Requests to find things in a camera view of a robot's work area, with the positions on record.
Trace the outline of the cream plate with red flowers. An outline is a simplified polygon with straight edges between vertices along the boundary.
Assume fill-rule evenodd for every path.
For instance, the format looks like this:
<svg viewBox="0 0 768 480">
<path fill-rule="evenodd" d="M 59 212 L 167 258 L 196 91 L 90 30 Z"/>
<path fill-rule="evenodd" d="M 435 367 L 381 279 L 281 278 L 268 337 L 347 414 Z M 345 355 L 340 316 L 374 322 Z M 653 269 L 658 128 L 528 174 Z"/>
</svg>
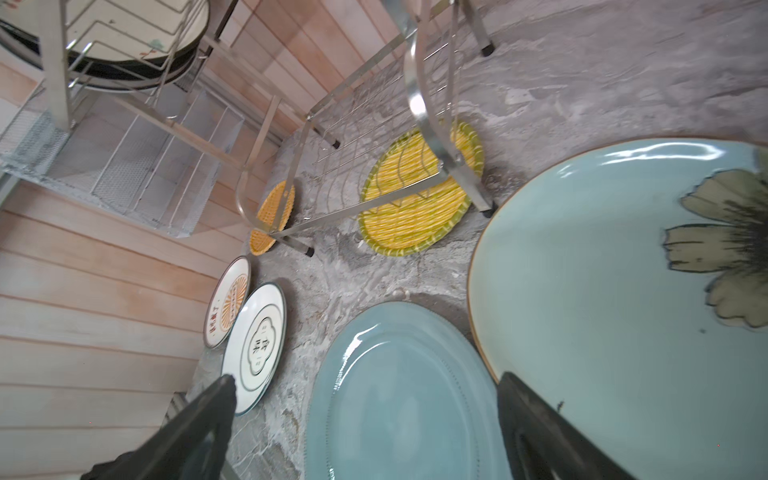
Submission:
<svg viewBox="0 0 768 480">
<path fill-rule="evenodd" d="M 177 69 L 195 57 L 210 20 L 208 1 L 3 1 L 1 31 L 40 52 L 41 40 L 63 35 L 72 67 Z"/>
</svg>

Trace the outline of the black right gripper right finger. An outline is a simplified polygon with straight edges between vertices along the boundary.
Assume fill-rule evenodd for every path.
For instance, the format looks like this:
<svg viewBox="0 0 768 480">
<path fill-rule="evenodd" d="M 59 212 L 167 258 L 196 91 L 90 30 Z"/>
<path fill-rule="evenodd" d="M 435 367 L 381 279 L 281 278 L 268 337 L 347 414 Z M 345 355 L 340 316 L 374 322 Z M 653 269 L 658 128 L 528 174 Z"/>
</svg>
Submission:
<svg viewBox="0 0 768 480">
<path fill-rule="evenodd" d="M 511 372 L 497 385 L 498 418 L 515 479 L 632 476 Z"/>
</svg>

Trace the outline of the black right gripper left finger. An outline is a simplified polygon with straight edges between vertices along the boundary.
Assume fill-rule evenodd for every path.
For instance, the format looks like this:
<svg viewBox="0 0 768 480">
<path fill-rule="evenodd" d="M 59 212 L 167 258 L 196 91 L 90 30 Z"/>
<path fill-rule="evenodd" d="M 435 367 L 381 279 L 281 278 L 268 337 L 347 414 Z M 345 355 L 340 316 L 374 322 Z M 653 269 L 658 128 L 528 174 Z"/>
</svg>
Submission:
<svg viewBox="0 0 768 480">
<path fill-rule="evenodd" d="M 225 374 L 138 449 L 94 465 L 83 479 L 218 479 L 236 408 L 236 384 Z"/>
</svg>

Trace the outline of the orange woven bamboo plate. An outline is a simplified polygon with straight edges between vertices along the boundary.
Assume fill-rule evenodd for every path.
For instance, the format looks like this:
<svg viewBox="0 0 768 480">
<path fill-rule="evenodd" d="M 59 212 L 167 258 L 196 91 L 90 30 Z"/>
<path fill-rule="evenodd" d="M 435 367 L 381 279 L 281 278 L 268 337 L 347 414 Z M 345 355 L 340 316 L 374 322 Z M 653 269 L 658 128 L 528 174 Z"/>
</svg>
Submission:
<svg viewBox="0 0 768 480">
<path fill-rule="evenodd" d="M 284 196 L 286 182 L 278 183 L 269 193 L 264 203 L 261 205 L 257 217 L 259 220 L 272 227 L 276 225 L 279 230 L 283 230 L 290 219 L 296 196 L 296 188 L 291 187 L 290 192 L 284 203 L 281 203 Z M 254 256 L 259 256 L 271 249 L 276 240 L 269 235 L 253 229 L 250 232 L 249 249 Z"/>
</svg>

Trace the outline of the light green flower plate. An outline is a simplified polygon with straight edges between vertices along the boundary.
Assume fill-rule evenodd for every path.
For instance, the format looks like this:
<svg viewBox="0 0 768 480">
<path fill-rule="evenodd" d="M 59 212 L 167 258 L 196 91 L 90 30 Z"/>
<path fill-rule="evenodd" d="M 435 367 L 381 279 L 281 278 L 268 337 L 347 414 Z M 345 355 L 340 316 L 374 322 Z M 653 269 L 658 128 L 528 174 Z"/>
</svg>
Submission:
<svg viewBox="0 0 768 480">
<path fill-rule="evenodd" d="M 767 149 L 650 138 L 563 160 L 481 234 L 470 322 L 638 479 L 767 475 Z"/>
</svg>

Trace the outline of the dark navy plate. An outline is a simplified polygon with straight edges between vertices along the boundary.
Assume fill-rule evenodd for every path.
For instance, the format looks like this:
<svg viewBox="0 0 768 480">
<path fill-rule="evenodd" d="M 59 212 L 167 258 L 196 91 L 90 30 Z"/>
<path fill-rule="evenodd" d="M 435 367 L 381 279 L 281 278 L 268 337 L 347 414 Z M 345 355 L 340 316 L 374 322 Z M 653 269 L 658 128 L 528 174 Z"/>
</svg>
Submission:
<svg viewBox="0 0 768 480">
<path fill-rule="evenodd" d="M 1 46 L 18 59 L 38 70 L 42 69 L 39 39 L 34 35 L 19 30 L 6 22 L 1 22 Z M 166 77 L 167 82 L 173 82 L 186 73 L 194 63 L 197 50 L 196 45 L 189 45 L 176 53 L 171 63 L 170 72 Z M 79 59 L 77 51 L 70 51 L 68 62 L 70 66 L 75 66 L 76 73 L 85 73 L 96 79 L 127 82 L 147 80 L 153 85 L 157 84 L 165 70 L 164 57 L 150 59 L 145 63 L 135 59 L 110 61 L 96 59 L 92 56 L 84 56 Z"/>
</svg>

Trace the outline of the stainless steel dish rack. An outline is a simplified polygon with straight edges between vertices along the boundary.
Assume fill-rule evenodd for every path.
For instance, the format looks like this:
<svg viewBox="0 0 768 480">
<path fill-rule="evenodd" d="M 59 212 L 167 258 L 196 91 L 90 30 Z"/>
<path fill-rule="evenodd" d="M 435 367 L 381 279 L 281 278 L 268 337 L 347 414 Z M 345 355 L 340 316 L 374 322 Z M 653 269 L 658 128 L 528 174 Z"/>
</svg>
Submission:
<svg viewBox="0 0 768 480">
<path fill-rule="evenodd" d="M 479 175 L 475 175 L 473 170 L 467 165 L 464 156 L 460 153 L 459 149 L 454 146 L 454 140 L 449 139 L 449 133 L 452 131 L 451 126 L 448 123 L 451 122 L 450 108 L 453 105 L 453 80 L 454 80 L 454 35 L 458 25 L 459 10 L 463 12 L 470 26 L 470 30 L 475 36 L 480 47 L 482 47 L 482 55 L 487 57 L 491 55 L 495 46 L 490 40 L 482 19 L 478 17 L 478 13 L 471 1 L 440 1 L 435 5 L 431 4 L 431 1 L 421 1 L 421 12 L 416 15 L 410 12 L 410 6 L 407 1 L 380 1 L 383 7 L 386 9 L 388 15 L 397 25 L 400 33 L 380 49 L 371 59 L 369 59 L 363 66 L 359 67 L 347 80 L 343 80 L 342 83 L 331 93 L 329 93 L 324 99 L 322 99 L 309 113 L 304 112 L 299 107 L 291 103 L 289 99 L 282 99 L 280 89 L 266 79 L 261 73 L 257 72 L 249 65 L 240 64 L 239 56 L 231 48 L 223 45 L 218 39 L 214 39 L 210 36 L 205 36 L 203 40 L 212 48 L 218 49 L 221 56 L 225 57 L 229 62 L 234 63 L 234 66 L 240 70 L 245 71 L 247 74 L 255 77 L 255 80 L 262 85 L 262 88 L 269 91 L 272 94 L 271 103 L 262 121 L 262 126 L 259 131 L 259 137 L 254 144 L 251 157 L 246 162 L 245 166 L 241 168 L 241 175 L 238 179 L 238 183 L 235 189 L 236 206 L 241 217 L 247 224 L 253 229 L 263 232 L 270 237 L 274 238 L 277 242 L 293 248 L 294 250 L 301 252 L 302 254 L 312 257 L 314 255 L 314 248 L 302 243 L 296 238 L 293 238 L 290 234 L 296 233 L 307 228 L 314 227 L 316 225 L 325 224 L 345 217 L 357 215 L 366 210 L 383 205 L 387 202 L 392 202 L 397 199 L 401 199 L 413 193 L 417 193 L 425 188 L 437 185 L 445 179 L 454 179 L 459 186 L 470 197 L 476 208 L 483 213 L 486 218 L 491 218 L 496 212 L 498 206 L 493 201 L 492 196 L 488 190 L 483 186 Z M 450 29 L 449 40 L 445 47 L 449 47 L 449 68 L 447 74 L 447 90 L 446 101 L 448 105 L 443 112 L 445 118 L 444 124 L 440 124 L 438 120 L 438 114 L 435 111 L 435 107 L 432 103 L 431 94 L 429 93 L 427 86 L 427 78 L 424 70 L 424 63 L 426 61 L 426 54 L 424 49 L 426 48 L 425 29 L 432 20 L 433 17 L 439 15 L 444 10 L 452 9 L 452 24 Z M 408 99 L 407 116 L 416 122 L 416 128 L 423 135 L 424 140 L 430 147 L 432 152 L 438 159 L 438 165 L 440 172 L 428 179 L 422 180 L 411 186 L 407 186 L 401 190 L 393 193 L 385 194 L 377 199 L 361 202 L 358 205 L 339 210 L 337 212 L 320 217 L 316 220 L 307 221 L 305 223 L 296 225 L 295 227 L 278 230 L 276 225 L 270 227 L 263 221 L 257 218 L 257 215 L 248 209 L 248 206 L 243 203 L 247 202 L 247 195 L 245 192 L 246 184 L 252 169 L 251 164 L 258 156 L 261 145 L 270 129 L 275 112 L 278 110 L 281 102 L 286 105 L 294 115 L 304 115 L 304 124 L 301 130 L 300 143 L 306 141 L 306 137 L 309 130 L 315 128 L 314 117 L 317 112 L 322 110 L 328 102 L 334 99 L 339 92 L 344 91 L 351 85 L 351 82 L 356 81 L 361 76 L 365 75 L 371 68 L 378 64 L 384 56 L 391 53 L 394 49 L 401 44 L 407 43 L 408 49 L 404 53 L 403 68 L 404 68 L 404 82 L 405 92 Z M 208 141 L 203 140 L 201 137 L 193 134 L 186 127 L 183 127 L 181 123 L 166 118 L 156 112 L 155 109 L 150 108 L 148 105 L 137 101 L 131 94 L 118 94 L 118 96 L 112 95 L 105 91 L 106 98 L 113 99 L 121 106 L 125 107 L 132 113 L 138 114 L 139 117 L 149 121 L 151 124 L 159 127 L 163 131 L 170 133 L 175 138 L 181 139 L 193 148 L 201 151 L 203 154 L 208 154 L 216 158 L 221 162 L 228 162 L 235 166 L 237 163 L 227 156 L 223 151 L 217 149 Z"/>
</svg>

